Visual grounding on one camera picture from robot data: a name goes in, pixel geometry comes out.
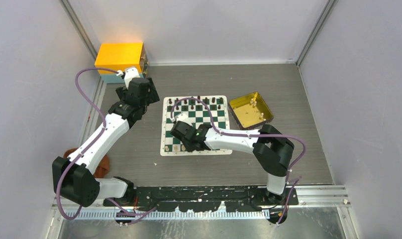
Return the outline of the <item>gold tin box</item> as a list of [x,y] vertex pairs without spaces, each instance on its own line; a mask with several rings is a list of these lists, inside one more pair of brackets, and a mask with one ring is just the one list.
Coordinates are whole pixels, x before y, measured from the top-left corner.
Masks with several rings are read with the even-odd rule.
[[250,130],[270,123],[274,115],[259,92],[252,92],[228,102],[229,112],[239,129]]

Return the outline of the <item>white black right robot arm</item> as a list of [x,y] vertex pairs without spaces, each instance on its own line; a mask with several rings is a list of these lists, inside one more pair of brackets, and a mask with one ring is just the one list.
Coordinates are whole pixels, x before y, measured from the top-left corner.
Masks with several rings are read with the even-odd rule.
[[266,197],[274,205],[286,197],[286,177],[295,147],[289,139],[275,137],[276,134],[281,135],[269,124],[263,125],[261,129],[248,131],[216,131],[209,124],[201,124],[195,128],[178,121],[171,129],[171,135],[183,143],[188,152],[226,149],[254,155],[268,174]]

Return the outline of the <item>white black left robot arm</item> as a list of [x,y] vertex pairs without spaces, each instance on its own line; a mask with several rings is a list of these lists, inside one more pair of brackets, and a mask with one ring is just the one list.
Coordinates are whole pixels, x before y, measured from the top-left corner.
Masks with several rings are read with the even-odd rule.
[[125,87],[116,89],[120,100],[113,104],[104,122],[87,141],[68,157],[57,157],[52,163],[56,196],[82,207],[97,199],[115,198],[124,206],[135,199],[134,184],[121,177],[96,178],[94,173],[110,148],[142,119],[147,107],[159,101],[153,80],[133,78]]

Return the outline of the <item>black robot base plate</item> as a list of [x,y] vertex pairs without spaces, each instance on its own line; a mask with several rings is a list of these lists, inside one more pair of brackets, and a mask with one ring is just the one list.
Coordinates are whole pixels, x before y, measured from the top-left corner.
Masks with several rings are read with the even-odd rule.
[[135,206],[142,211],[216,212],[224,205],[226,212],[255,212],[279,206],[299,204],[295,189],[287,187],[283,195],[273,196],[264,186],[177,186],[135,187],[130,195],[105,199],[104,206]]

